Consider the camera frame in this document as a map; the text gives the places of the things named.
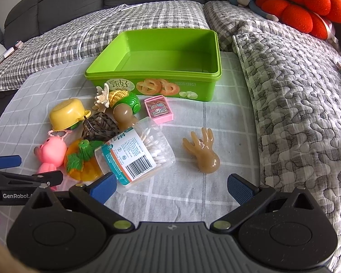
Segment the orange toy pumpkin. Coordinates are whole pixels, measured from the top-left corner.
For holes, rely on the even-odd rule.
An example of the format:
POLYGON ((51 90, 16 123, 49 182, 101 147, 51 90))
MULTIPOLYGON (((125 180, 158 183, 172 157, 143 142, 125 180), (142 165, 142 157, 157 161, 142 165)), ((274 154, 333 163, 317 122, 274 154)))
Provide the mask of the orange toy pumpkin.
POLYGON ((75 140, 65 154, 64 167, 67 175, 82 182, 95 181, 102 176, 95 150, 103 144, 103 141, 75 140))

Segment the pink toy pig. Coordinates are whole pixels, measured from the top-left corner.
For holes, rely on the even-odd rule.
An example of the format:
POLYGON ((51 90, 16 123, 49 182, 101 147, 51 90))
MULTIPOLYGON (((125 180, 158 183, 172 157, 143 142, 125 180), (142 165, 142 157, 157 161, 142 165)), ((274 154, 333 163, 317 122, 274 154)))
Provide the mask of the pink toy pig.
POLYGON ((65 137, 71 130, 64 129, 62 132, 64 134, 60 136, 59 131, 50 130, 45 142, 34 148, 34 155, 41 162, 37 174, 57 171, 63 164, 67 151, 65 137))

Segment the brown squishy hand toy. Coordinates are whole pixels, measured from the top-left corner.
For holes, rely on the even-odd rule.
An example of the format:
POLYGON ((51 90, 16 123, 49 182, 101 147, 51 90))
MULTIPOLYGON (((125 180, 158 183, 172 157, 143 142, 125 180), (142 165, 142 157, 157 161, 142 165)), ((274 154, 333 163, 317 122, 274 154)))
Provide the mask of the brown squishy hand toy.
POLYGON ((113 116, 120 132, 124 132, 138 122, 137 117, 133 115, 132 108, 127 104, 114 107, 113 116))
POLYGON ((192 131, 191 142, 184 137, 182 145, 188 153, 196 157, 198 169, 202 173, 214 173, 221 165, 219 156, 213 150, 214 135, 210 128, 202 128, 201 133, 202 138, 199 138, 192 131))

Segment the clear cotton swab jar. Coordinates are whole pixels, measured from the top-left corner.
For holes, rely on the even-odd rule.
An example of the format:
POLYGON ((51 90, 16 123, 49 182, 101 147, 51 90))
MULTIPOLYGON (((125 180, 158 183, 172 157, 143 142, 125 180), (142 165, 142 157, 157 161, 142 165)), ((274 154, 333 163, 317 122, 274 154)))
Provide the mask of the clear cotton swab jar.
POLYGON ((174 152, 161 128, 146 117, 95 150, 103 172, 112 172, 118 192, 150 179, 175 163, 174 152))

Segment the leopard print hair claw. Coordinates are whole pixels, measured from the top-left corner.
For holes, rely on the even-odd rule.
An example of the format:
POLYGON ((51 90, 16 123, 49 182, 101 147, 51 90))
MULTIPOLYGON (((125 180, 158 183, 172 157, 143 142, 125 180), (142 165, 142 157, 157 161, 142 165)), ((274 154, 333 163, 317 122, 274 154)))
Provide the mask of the leopard print hair claw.
POLYGON ((120 130, 117 124, 107 114, 97 112, 89 118, 85 117, 82 139, 106 142, 118 134, 120 130))

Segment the yellow toy pot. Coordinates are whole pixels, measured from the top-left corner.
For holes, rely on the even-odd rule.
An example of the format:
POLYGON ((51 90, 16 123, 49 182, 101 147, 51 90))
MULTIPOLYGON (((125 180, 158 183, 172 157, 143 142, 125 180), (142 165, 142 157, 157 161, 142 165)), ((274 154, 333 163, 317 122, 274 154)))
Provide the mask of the yellow toy pot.
POLYGON ((67 99, 56 105, 49 114, 52 130, 63 131, 69 129, 80 121, 84 121, 91 115, 77 98, 67 99))

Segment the beige starfish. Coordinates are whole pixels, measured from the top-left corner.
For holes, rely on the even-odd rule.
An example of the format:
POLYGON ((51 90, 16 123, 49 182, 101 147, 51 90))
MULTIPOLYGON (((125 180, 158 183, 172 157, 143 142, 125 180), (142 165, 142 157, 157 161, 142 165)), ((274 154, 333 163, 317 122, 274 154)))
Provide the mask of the beige starfish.
POLYGON ((93 110, 105 113, 105 111, 110 107, 109 101, 110 88, 107 83, 104 87, 97 86, 97 95, 95 96, 93 110))

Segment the toy corn with green husk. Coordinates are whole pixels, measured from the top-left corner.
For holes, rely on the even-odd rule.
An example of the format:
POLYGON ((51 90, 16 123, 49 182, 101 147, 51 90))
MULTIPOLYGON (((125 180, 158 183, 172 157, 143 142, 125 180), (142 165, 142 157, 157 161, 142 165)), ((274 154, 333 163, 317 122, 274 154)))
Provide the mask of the toy corn with green husk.
POLYGON ((111 91, 108 100, 112 109, 119 104, 127 104, 133 114, 137 114, 141 110, 141 103, 137 95, 127 90, 111 91))

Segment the grey checked quilt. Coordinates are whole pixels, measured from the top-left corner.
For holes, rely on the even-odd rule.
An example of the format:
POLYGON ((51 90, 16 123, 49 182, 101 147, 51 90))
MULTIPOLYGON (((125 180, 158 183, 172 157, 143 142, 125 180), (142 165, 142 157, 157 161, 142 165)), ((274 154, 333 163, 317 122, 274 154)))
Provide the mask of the grey checked quilt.
POLYGON ((210 28, 221 46, 222 76, 213 99, 171 99, 163 125, 175 163, 107 202, 133 222, 211 223, 236 204, 227 177, 237 173, 282 192, 305 187, 338 235, 331 262, 341 272, 341 74, 328 42, 265 20, 226 1, 126 4, 74 19, 27 41, 0 66, 0 89, 16 95, 0 118, 0 155, 19 155, 20 173, 39 167, 34 147, 50 130, 48 114, 77 97, 89 109, 96 87, 87 67, 120 32, 210 28), (202 173, 183 145, 210 128, 219 169, 202 173))

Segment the pink phone on quilt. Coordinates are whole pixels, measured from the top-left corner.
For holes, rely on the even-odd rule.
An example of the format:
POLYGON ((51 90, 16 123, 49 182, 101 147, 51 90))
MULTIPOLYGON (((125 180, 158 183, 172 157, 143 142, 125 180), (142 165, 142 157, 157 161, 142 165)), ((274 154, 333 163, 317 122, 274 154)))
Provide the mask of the pink phone on quilt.
POLYGON ((13 55, 15 51, 18 49, 22 48, 24 46, 24 42, 22 41, 17 41, 14 46, 11 48, 7 49, 5 52, 2 52, 0 55, 0 64, 9 58, 9 56, 13 55))

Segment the green plastic cookie box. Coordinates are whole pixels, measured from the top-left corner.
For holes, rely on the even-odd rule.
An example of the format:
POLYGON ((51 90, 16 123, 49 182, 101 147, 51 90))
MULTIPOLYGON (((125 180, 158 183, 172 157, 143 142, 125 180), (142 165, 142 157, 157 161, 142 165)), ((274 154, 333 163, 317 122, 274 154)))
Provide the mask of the green plastic cookie box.
POLYGON ((208 102, 222 74, 217 33, 157 28, 120 33, 85 72, 94 86, 208 102))

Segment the orange flower cushion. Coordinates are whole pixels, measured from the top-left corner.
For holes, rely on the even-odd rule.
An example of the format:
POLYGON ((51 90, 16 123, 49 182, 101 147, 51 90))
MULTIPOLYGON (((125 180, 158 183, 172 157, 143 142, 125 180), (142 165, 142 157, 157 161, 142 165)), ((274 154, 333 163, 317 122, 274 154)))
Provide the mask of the orange flower cushion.
POLYGON ((333 37, 333 23, 341 23, 341 0, 256 0, 267 14, 302 33, 321 40, 333 37))

